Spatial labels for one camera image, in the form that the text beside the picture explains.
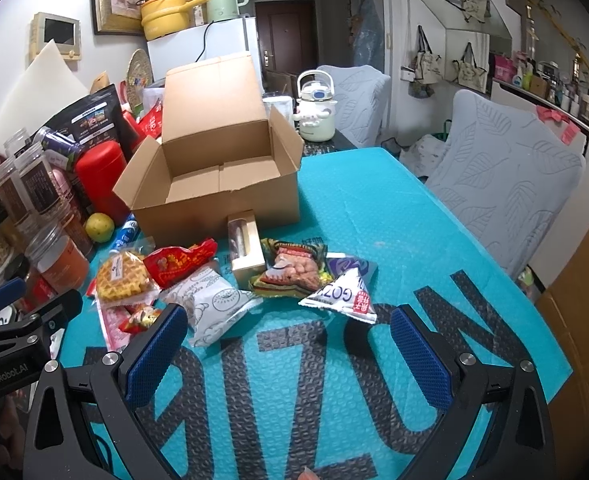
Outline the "person's hand holding gripper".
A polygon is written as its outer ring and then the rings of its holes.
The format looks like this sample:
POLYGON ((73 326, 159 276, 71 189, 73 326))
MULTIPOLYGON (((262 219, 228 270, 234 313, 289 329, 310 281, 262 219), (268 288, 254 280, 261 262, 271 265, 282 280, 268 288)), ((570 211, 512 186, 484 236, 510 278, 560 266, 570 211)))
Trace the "person's hand holding gripper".
POLYGON ((0 466, 23 469, 25 431, 20 424, 12 396, 6 396, 0 410, 0 466))

